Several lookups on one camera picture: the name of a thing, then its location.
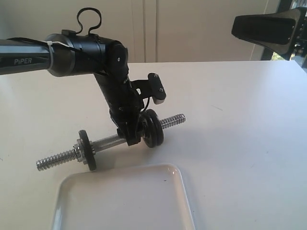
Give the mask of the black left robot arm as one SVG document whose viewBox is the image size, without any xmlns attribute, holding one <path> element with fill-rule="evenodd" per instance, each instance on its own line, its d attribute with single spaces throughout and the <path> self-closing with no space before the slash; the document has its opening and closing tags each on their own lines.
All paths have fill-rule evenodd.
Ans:
<svg viewBox="0 0 307 230">
<path fill-rule="evenodd" d="M 22 37 L 0 41 L 2 75 L 43 69 L 55 77 L 93 74 L 119 134 L 130 146 L 140 142 L 144 104 L 129 80 L 128 50 L 120 41 L 69 30 L 45 41 Z"/>
</svg>

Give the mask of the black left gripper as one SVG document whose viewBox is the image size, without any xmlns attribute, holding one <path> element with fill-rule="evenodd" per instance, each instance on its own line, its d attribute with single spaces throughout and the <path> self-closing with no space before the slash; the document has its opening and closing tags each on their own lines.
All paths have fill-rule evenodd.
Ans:
<svg viewBox="0 0 307 230">
<path fill-rule="evenodd" d="M 105 79 L 105 99 L 119 137 L 125 139 L 128 146 L 138 144 L 141 141 L 139 119 L 144 103 L 137 92 L 137 82 Z"/>
</svg>

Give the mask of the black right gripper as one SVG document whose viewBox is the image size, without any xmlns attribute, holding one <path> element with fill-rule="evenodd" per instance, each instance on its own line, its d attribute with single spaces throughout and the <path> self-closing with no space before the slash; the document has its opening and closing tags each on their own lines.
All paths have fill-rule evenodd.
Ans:
<svg viewBox="0 0 307 230">
<path fill-rule="evenodd" d="M 231 34 L 241 40 L 286 54 L 307 71 L 307 6 L 288 11 L 240 15 L 234 20 Z"/>
</svg>

